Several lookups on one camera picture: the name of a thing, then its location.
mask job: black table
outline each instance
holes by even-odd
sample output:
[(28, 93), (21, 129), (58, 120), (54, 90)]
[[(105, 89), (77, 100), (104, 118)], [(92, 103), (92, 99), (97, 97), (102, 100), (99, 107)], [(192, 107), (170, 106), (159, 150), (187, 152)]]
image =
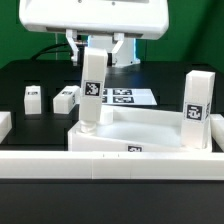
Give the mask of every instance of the black table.
[[(155, 110), (182, 111), (185, 76), (215, 71), (212, 113), (224, 114), (224, 75), (207, 64), (147, 62), (108, 68), (107, 88), (151, 88)], [(67, 131), (78, 120), (53, 113), (53, 98), (80, 85), (82, 69), (69, 61), (9, 63), (0, 70), (0, 111), (11, 111), (13, 128), (0, 150), (67, 150)], [(43, 113), (24, 114), (25, 86), (42, 87)], [(220, 151), (214, 143), (214, 151)], [(223, 223), (223, 181), (0, 180), (0, 223)]]

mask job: paper sheet with markers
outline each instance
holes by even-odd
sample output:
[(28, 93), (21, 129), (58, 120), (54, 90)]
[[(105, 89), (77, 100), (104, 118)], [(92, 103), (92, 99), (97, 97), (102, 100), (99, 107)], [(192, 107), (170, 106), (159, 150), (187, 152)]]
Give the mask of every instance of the paper sheet with markers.
[(103, 91), (103, 104), (157, 105), (151, 89), (110, 89)]

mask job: tall white block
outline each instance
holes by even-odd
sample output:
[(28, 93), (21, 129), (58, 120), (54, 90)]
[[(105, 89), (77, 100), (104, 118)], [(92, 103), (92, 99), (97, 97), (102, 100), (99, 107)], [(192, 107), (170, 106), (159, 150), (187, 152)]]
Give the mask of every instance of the tall white block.
[(12, 128), (11, 113), (0, 112), (0, 143)]
[(41, 114), (40, 86), (27, 86), (24, 97), (25, 114)]
[(93, 131), (100, 120), (107, 59), (106, 50), (85, 48), (79, 107), (81, 131), (84, 133)]
[(214, 80), (214, 72), (191, 71), (187, 74), (181, 129), (184, 146), (197, 149), (207, 146)]
[(80, 87), (66, 86), (54, 99), (54, 113), (69, 114), (80, 101)]

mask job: white tray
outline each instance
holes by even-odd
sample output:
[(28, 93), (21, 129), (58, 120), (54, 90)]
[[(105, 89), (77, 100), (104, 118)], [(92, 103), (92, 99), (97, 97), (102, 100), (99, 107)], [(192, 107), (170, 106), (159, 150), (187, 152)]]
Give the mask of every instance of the white tray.
[(94, 135), (82, 134), (79, 122), (68, 132), (69, 151), (212, 151), (210, 125), (207, 148), (195, 149), (181, 145), (182, 113), (127, 107), (110, 108), (113, 109), (113, 123), (98, 124)]

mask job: white cube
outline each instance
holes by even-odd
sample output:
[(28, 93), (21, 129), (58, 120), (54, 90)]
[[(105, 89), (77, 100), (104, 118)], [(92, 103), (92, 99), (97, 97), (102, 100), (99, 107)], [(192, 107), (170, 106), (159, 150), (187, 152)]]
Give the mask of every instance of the white cube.
[(207, 146), (214, 80), (214, 72), (191, 71), (187, 74), (181, 129), (184, 146), (198, 149)]
[(80, 101), (80, 87), (66, 86), (53, 100), (54, 113), (69, 114)]
[(25, 114), (41, 114), (40, 86), (27, 86), (24, 97)]
[(0, 112), (0, 143), (12, 128), (11, 113)]

